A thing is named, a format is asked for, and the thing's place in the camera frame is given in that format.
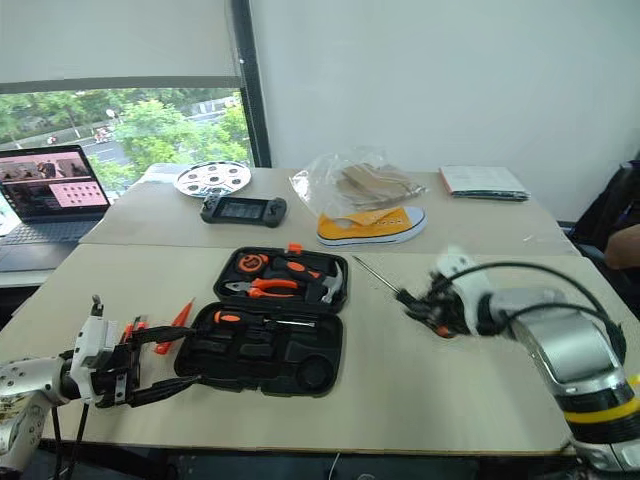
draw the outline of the notebook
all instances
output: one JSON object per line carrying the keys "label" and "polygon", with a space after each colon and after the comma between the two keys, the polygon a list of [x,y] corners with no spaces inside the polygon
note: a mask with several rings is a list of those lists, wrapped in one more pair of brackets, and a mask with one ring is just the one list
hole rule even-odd
{"label": "notebook", "polygon": [[454,197],[522,202],[531,194],[505,167],[441,167],[444,184]]}

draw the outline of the tool case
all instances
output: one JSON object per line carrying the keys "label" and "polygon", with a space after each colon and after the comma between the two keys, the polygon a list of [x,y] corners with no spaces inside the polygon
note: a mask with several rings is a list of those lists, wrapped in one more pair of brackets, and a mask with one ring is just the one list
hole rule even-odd
{"label": "tool case", "polygon": [[[333,295],[323,301],[327,285]],[[196,315],[197,334],[183,342],[176,373],[201,374],[202,384],[237,392],[326,394],[340,365],[336,314],[347,285],[348,264],[337,255],[299,246],[236,250],[213,287],[221,301]]]}

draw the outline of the white plate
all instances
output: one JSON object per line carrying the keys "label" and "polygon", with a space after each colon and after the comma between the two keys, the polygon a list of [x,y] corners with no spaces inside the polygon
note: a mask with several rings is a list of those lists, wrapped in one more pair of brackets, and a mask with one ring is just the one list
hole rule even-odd
{"label": "white plate", "polygon": [[209,194],[229,195],[251,181],[251,170],[236,162],[207,162],[185,170],[173,185],[185,195],[204,198]]}

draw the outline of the black tool case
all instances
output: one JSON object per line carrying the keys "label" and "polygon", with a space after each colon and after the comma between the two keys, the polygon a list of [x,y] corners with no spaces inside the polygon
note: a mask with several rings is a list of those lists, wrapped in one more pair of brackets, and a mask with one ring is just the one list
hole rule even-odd
{"label": "black tool case", "polygon": [[[240,260],[253,258],[250,256],[262,256],[268,261],[256,272],[241,271]],[[314,274],[320,273],[319,279],[324,275],[336,277],[336,265],[339,265],[342,281],[331,302],[321,301],[327,288],[320,280],[301,280],[295,271],[282,269],[283,259],[303,264],[316,272]],[[256,278],[293,280],[301,288],[267,289],[269,293],[294,294],[294,297],[252,298],[244,291],[233,291],[226,286]],[[260,247],[236,250],[213,288],[221,302],[211,303],[198,312],[191,325],[198,333],[183,342],[174,364],[176,373],[179,376],[202,374],[201,383],[238,392],[260,388],[268,395],[326,394],[335,383],[340,365],[342,322],[336,313],[347,300],[347,285],[348,264],[336,255],[291,247],[289,250]],[[243,319],[248,315],[254,320],[262,317],[270,321],[216,323],[214,316],[220,311],[223,315],[227,312],[245,315]]]}

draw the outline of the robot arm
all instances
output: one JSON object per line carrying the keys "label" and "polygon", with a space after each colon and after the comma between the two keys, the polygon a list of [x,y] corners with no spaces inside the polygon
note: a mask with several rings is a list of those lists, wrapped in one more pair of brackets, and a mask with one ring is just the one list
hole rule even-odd
{"label": "robot arm", "polygon": [[169,398],[200,380],[199,376],[173,378],[138,389],[141,345],[177,340],[193,330],[135,330],[127,341],[116,344],[115,325],[103,319],[102,311],[100,298],[94,296],[73,350],[0,366],[0,478],[19,478],[38,447],[52,407],[78,398],[98,408],[138,407]]}
{"label": "robot arm", "polygon": [[[640,401],[593,317],[552,307],[566,303],[556,289],[496,290],[482,271],[448,282],[475,266],[461,253],[441,257],[437,266],[432,290],[407,313],[436,333],[444,328],[446,338],[504,334],[520,342],[563,411],[578,457],[598,470],[640,471]],[[442,280],[446,289],[433,288]],[[607,331],[621,335],[618,327]],[[614,335],[612,343],[623,357],[624,337]]]}
{"label": "robot arm", "polygon": [[[554,301],[564,301],[554,293]],[[548,302],[549,295],[548,289],[498,291],[488,300],[489,315],[500,322]],[[531,355],[563,411],[577,455],[598,470],[640,470],[640,402],[592,319],[575,310],[541,309],[514,319],[505,333]]]}

